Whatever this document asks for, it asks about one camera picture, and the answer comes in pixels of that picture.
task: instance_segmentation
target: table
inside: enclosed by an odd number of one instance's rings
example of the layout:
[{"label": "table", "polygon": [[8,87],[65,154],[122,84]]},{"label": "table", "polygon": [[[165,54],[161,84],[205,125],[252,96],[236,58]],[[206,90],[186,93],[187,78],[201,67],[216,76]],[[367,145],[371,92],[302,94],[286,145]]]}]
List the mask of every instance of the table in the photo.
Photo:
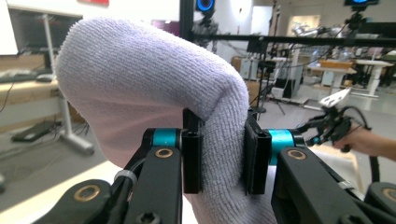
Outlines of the table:
[{"label": "table", "polygon": [[377,95],[375,95],[375,90],[379,85],[380,77],[381,77],[381,71],[382,68],[384,67],[389,67],[393,66],[392,63],[386,63],[383,61],[371,61],[371,60],[356,60],[356,64],[364,64],[368,66],[373,66],[373,75],[374,75],[374,80],[371,82],[369,89],[369,93],[360,93],[360,92],[352,92],[351,94],[353,95],[360,95],[360,96],[368,96],[368,97],[374,97],[378,98]]},{"label": "table", "polygon": [[340,68],[329,68],[320,66],[308,66],[312,71],[319,72],[333,72],[334,78],[332,79],[332,85],[330,86],[329,95],[340,91],[341,82],[343,81],[343,76],[345,74],[356,74],[356,71],[352,68],[340,69]]},{"label": "table", "polygon": [[4,109],[0,113],[0,133],[59,116],[61,110],[58,96],[59,90],[56,81],[1,84],[0,109],[2,107]]},{"label": "table", "polygon": [[58,90],[56,79],[50,83],[28,81],[1,84],[0,106],[3,107],[3,105],[5,107],[0,114],[0,132],[33,125],[44,118],[53,118],[62,114],[64,129],[61,132],[61,138],[88,154],[94,152],[93,144],[73,134],[69,107]]}]

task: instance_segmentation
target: teal cylinder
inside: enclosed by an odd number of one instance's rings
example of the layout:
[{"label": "teal cylinder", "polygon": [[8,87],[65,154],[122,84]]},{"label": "teal cylinder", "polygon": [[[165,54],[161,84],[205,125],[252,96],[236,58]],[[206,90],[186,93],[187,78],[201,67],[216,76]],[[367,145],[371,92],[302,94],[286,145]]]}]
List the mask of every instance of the teal cylinder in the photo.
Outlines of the teal cylinder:
[{"label": "teal cylinder", "polygon": [[177,143],[176,134],[177,134],[176,129],[166,129],[166,128],[155,129],[154,136],[152,139],[152,145],[154,147],[159,147],[159,146],[175,147]]},{"label": "teal cylinder", "polygon": [[294,147],[294,139],[287,129],[269,129],[272,135],[272,155],[270,165],[277,164],[277,153],[285,147]]}]

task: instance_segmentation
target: white desk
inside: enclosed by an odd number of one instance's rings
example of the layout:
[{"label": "white desk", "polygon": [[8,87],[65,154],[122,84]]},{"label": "white desk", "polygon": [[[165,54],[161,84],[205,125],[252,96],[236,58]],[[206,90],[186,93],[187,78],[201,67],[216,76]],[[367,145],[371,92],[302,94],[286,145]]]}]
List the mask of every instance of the white desk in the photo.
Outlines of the white desk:
[{"label": "white desk", "polygon": [[378,96],[375,95],[375,90],[379,85],[379,79],[381,77],[382,68],[393,66],[393,64],[382,62],[382,61],[371,61],[371,60],[356,60],[356,63],[373,66],[374,69],[373,69],[372,77],[374,77],[374,80],[371,82],[371,85],[368,88],[369,89],[368,94],[367,93],[359,93],[359,92],[352,92],[351,94],[377,98]]},{"label": "white desk", "polygon": [[330,86],[329,95],[340,91],[341,82],[343,81],[343,76],[345,74],[356,74],[356,71],[352,68],[349,69],[339,69],[339,68],[329,68],[320,66],[308,66],[312,71],[319,72],[333,72],[334,78],[332,79],[332,85]]}]

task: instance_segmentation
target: computer monitor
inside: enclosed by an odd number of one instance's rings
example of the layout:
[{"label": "computer monitor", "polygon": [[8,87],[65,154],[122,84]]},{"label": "computer monitor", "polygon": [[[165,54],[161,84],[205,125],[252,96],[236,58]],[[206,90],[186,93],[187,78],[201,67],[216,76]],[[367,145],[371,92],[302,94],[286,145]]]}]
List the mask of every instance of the computer monitor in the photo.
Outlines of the computer monitor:
[{"label": "computer monitor", "polygon": [[[50,68],[49,46],[44,25],[44,14],[10,8],[8,10],[19,54],[44,54],[46,68]],[[61,48],[70,27],[82,17],[48,14],[52,47]]]}]

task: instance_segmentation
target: black metal pole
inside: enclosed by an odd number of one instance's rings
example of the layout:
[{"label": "black metal pole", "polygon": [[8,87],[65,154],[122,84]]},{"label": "black metal pole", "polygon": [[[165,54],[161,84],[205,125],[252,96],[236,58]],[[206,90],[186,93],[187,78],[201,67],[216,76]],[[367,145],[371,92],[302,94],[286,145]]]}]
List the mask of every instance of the black metal pole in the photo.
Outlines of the black metal pole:
[{"label": "black metal pole", "polygon": [[180,37],[192,42],[192,26],[194,20],[194,0],[180,0]]},{"label": "black metal pole", "polygon": [[[262,59],[262,61],[265,64],[265,60],[266,60],[266,57],[267,57],[268,42],[264,42],[263,44],[264,44],[265,51],[264,51],[264,58]],[[264,107],[260,108],[260,99],[262,98],[262,79],[263,79],[263,77],[264,77],[264,67],[262,68],[262,75],[260,76],[260,83],[259,83],[259,93],[257,95],[256,112],[258,112],[258,113],[267,112],[267,110]]]},{"label": "black metal pole", "polygon": [[354,39],[349,43],[347,38],[314,38],[314,37],[291,37],[291,36],[267,36],[267,35],[194,35],[194,39],[255,41],[260,40],[268,43],[289,43],[303,45],[329,45],[345,47],[384,47],[396,48],[396,39]]}]

